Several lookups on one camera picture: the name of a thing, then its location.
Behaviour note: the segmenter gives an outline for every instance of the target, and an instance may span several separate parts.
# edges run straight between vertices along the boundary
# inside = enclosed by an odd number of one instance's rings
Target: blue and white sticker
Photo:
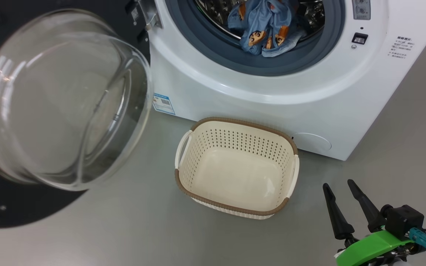
[[[154,109],[156,109],[156,111],[175,115],[172,103],[170,102],[170,99],[167,96],[154,93],[154,99],[152,100],[152,104],[154,105]]]

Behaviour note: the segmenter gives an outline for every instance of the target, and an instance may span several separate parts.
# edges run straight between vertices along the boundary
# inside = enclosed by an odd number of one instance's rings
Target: metal hinge
[[[162,22],[160,21],[159,12],[155,5],[154,0],[137,0],[136,7],[132,10],[131,16],[136,25],[140,19],[139,12],[142,12],[142,16],[145,19],[146,30],[150,30],[153,27],[162,28]]]

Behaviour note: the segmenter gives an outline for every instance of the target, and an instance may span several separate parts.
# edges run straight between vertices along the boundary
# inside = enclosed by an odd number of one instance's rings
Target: brown basket rim
[[[191,127],[191,130],[195,131],[195,129],[198,128],[198,126],[200,126],[201,124],[206,123],[206,122],[211,122],[211,121],[235,123],[235,124],[238,124],[238,125],[250,126],[250,127],[254,127],[254,128],[258,128],[258,129],[270,132],[270,133],[274,133],[276,135],[281,136],[282,138],[285,138],[290,143],[290,145],[292,146],[292,150],[294,151],[294,155],[298,154],[297,146],[295,145],[294,141],[292,140],[292,138],[290,136],[288,136],[287,134],[285,134],[285,133],[283,133],[279,130],[276,130],[274,128],[259,125],[259,124],[256,124],[256,123],[251,123],[251,122],[242,121],[242,120],[238,120],[238,119],[231,119],[231,118],[208,117],[208,118],[204,118],[204,119],[198,121],[197,123],[195,123]],[[285,205],[287,204],[287,202],[289,201],[289,198],[286,197],[279,206],[275,207],[274,209],[272,209],[270,211],[253,211],[253,210],[233,207],[233,206],[222,204],[222,203],[219,203],[219,202],[216,202],[216,201],[213,201],[213,200],[209,200],[207,198],[196,195],[196,194],[186,190],[185,187],[182,185],[182,183],[180,181],[180,171],[178,169],[175,169],[175,181],[176,181],[177,185],[179,186],[179,189],[183,193],[188,195],[189,197],[192,197],[194,199],[200,200],[200,201],[205,202],[207,204],[211,204],[213,206],[220,207],[220,208],[223,208],[223,209],[227,209],[227,210],[230,210],[230,211],[243,212],[244,214],[252,214],[252,215],[259,215],[259,216],[267,216],[267,215],[276,214],[277,212],[282,210],[285,207]]]

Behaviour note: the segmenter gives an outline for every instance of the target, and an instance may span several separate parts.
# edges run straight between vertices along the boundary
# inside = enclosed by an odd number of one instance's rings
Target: empty basket
[[[196,123],[175,157],[175,179],[185,194],[215,210],[253,219],[282,210],[298,172],[297,147],[289,136],[227,118]]]

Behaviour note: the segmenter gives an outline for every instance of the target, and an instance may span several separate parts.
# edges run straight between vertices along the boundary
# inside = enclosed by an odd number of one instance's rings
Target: teal connector
[[[415,227],[409,230],[409,239],[426,248],[426,234]]]

